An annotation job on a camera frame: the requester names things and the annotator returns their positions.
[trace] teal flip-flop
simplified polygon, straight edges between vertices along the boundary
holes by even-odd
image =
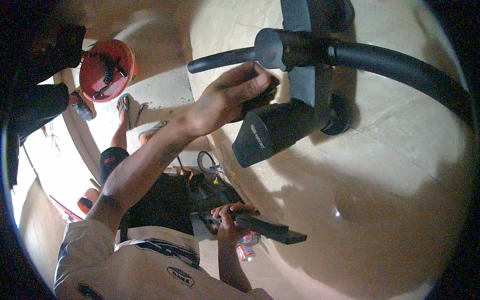
[[[162,122],[166,122],[166,124],[165,124],[164,126],[162,126],[162,127],[157,127],[157,126],[158,126],[160,123],[162,123]],[[141,133],[138,134],[138,140],[140,140],[140,135],[144,134],[145,132],[149,132],[149,131],[151,131],[151,130],[160,130],[160,129],[164,128],[168,123],[169,123],[168,120],[162,120],[162,121],[158,122],[157,124],[155,124],[154,127],[150,128],[150,129],[147,129],[147,130],[145,130],[145,131],[142,131]]]
[[[132,125],[130,124],[130,97],[128,96],[128,94],[123,94],[119,97],[119,99],[117,100],[117,104],[118,102],[120,101],[120,99],[122,99],[123,97],[127,97],[127,103],[128,103],[128,107],[125,105],[125,103],[123,103],[123,105],[121,106],[120,110],[119,110],[119,119],[120,119],[120,114],[121,114],[121,111],[123,109],[125,109],[127,111],[127,118],[128,118],[128,130],[131,130],[132,129]]]

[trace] black cable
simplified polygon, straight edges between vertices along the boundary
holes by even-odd
[[[208,153],[207,151],[200,151],[197,155],[197,165],[198,165],[198,168],[200,168],[200,170],[202,172],[205,172],[205,173],[210,173],[210,174],[217,174],[217,172],[212,172],[212,171],[209,171],[209,170],[206,170],[204,169],[203,167],[203,164],[200,163],[200,158],[203,157],[204,154],[207,154],[208,157],[210,158],[210,160],[212,161],[212,165],[215,166],[215,161],[213,160],[213,157],[210,155],[210,153]]]
[[[369,71],[406,84],[437,100],[469,126],[473,124],[473,99],[445,72],[382,47],[336,40],[333,48],[335,51],[328,51],[332,65]]]
[[[181,170],[182,170],[182,171],[183,171],[183,173],[185,174],[185,170],[183,169],[183,165],[181,164],[180,157],[179,157],[179,156],[177,156],[177,159],[178,159],[178,161],[179,161],[179,164],[180,164],[180,168],[181,168]]]

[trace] wire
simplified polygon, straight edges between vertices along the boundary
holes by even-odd
[[[203,157],[204,154],[207,154],[208,157],[210,158],[210,160],[212,161],[212,165],[214,166],[214,171],[204,169],[203,164],[200,163],[200,158]],[[215,161],[213,160],[213,157],[210,155],[210,153],[208,153],[204,150],[200,151],[197,155],[197,165],[200,168],[200,170],[205,172],[205,173],[218,175],[218,170],[216,168]]]
[[[180,168],[181,170],[183,171],[183,173],[185,174],[185,170],[183,169],[183,165],[181,164],[181,161],[180,161],[180,157],[177,156],[177,159],[179,160],[179,164],[180,164]]]
[[[56,154],[57,156],[60,156],[61,150],[60,150],[60,147],[59,147],[59,145],[58,145],[58,143],[57,143],[57,139],[59,139],[60,141],[61,141],[61,139],[60,139],[59,137],[57,137],[56,135],[53,134],[53,122],[50,121],[49,123],[50,123],[50,132],[51,132],[51,133],[50,133],[50,135],[48,135],[48,136],[50,136],[50,137],[52,138],[52,144],[51,144],[51,146],[53,147],[53,145],[55,144],[55,154]]]

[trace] person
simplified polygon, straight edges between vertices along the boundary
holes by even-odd
[[[12,110],[13,140],[7,149],[8,177],[10,188],[17,184],[18,151],[29,135],[42,128],[72,106],[84,120],[92,120],[96,116],[92,101],[81,96],[80,89],[68,92],[64,83],[38,84],[63,69],[75,68],[80,64],[84,52],[82,43],[86,28],[75,24],[58,26],[56,43],[37,41],[28,61],[14,72],[14,95]]]
[[[236,242],[245,230],[231,219],[229,205],[212,211],[222,217],[216,280],[199,266],[189,205],[183,190],[176,190],[181,180],[162,179],[187,145],[237,118],[242,103],[270,82],[271,75],[256,63],[222,74],[183,115],[140,136],[143,146],[131,155],[124,140],[127,99],[121,97],[119,129],[101,156],[106,178],[101,195],[84,221],[65,229],[54,283],[59,299],[271,299],[265,290],[252,289],[241,269]],[[120,239],[122,223],[127,230]]]

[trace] black shorts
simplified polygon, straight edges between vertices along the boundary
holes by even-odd
[[[102,152],[102,187],[110,173],[128,156],[128,152],[120,147],[111,147]],[[120,229],[160,226],[193,235],[190,193],[188,176],[172,177],[162,173],[145,196],[125,213]]]

